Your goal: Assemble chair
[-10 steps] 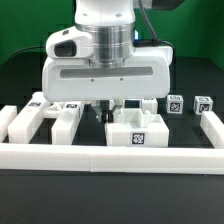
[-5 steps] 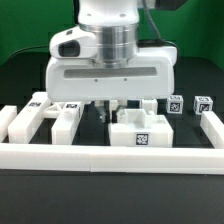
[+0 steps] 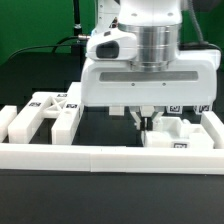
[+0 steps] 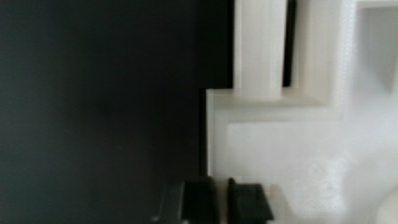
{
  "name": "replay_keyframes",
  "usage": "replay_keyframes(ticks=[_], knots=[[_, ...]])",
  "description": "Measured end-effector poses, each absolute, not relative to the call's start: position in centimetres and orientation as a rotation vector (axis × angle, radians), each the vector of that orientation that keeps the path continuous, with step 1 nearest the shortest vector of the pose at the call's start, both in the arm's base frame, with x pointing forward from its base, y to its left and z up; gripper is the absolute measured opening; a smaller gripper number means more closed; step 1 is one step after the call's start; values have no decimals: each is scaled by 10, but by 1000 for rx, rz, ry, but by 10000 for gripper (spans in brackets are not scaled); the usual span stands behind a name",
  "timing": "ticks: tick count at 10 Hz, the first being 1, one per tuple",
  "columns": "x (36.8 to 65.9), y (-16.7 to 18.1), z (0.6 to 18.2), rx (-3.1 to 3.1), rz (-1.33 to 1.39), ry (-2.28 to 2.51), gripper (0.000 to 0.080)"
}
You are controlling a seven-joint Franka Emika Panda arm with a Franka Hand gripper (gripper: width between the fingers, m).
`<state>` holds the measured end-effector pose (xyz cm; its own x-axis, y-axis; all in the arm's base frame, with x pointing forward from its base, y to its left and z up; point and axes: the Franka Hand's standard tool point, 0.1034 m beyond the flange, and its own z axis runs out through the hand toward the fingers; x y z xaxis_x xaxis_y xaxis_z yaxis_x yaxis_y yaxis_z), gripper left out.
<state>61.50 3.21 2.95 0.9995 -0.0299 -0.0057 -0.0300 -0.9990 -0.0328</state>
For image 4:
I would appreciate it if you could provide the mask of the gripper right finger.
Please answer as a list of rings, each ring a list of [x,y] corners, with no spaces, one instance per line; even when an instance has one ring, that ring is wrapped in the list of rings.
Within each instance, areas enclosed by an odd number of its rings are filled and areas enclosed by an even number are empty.
[[[274,213],[263,186],[227,179],[227,224],[267,224]]]

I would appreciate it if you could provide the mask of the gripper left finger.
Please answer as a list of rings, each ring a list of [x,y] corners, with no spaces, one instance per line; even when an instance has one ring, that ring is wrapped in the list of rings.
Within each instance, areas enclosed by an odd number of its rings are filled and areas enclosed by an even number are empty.
[[[217,189],[211,179],[171,184],[164,191],[155,224],[219,224]]]

